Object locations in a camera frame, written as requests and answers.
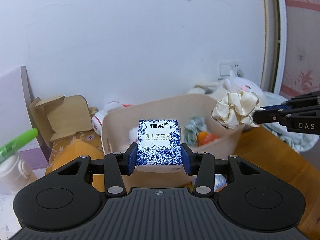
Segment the cream satin scrunchie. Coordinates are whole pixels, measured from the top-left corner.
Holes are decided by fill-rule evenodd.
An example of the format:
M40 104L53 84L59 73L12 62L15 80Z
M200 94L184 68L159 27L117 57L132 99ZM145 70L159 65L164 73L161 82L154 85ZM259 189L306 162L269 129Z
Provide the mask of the cream satin scrunchie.
M212 117L223 126L234 129L240 124L258 127L253 122L255 111L264 110L259 106L259 98L253 92L241 90L238 93L227 93L217 102Z

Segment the green marker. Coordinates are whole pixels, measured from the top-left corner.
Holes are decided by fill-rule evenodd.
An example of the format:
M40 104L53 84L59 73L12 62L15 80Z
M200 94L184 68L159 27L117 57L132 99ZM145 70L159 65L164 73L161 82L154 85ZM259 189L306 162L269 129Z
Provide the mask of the green marker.
M34 138L38 136L38 130L33 128L28 130L18 137L14 138L12 141L6 143L0 147L0 164L8 159L10 156L14 155L20 148L25 146L27 143L31 142Z

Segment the beige plastic basket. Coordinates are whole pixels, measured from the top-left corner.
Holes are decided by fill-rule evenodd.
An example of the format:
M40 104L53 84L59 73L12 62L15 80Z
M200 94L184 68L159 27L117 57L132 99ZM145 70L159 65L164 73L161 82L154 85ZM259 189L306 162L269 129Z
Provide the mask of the beige plastic basket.
M125 152L129 147L129 131L137 127L141 119L176 119L184 132L184 126L193 116L204 116L208 132L220 138L201 147L191 148L193 152L208 152L217 159L227 159L233 154L244 126L226 129L212 119L211 113L217 101L209 96L188 94L153 101L116 110L103 119L101 140L105 154ZM181 187L192 181L184 171L176 173L154 173L135 170L131 176L122 176L124 184L131 187Z

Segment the purple panel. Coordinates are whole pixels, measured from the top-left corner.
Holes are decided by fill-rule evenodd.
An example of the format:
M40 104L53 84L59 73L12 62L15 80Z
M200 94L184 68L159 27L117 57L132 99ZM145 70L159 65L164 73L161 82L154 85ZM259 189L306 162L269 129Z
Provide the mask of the purple panel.
M42 169L48 166L50 149L44 143L40 148L21 151L21 157L30 165L31 169Z

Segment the pink floral wallpaper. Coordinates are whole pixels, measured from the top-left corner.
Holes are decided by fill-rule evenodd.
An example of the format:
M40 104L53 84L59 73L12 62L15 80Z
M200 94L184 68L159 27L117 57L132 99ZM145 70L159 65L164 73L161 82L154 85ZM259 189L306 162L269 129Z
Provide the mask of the pink floral wallpaper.
M287 53L280 94L320 90L320 0L286 0Z

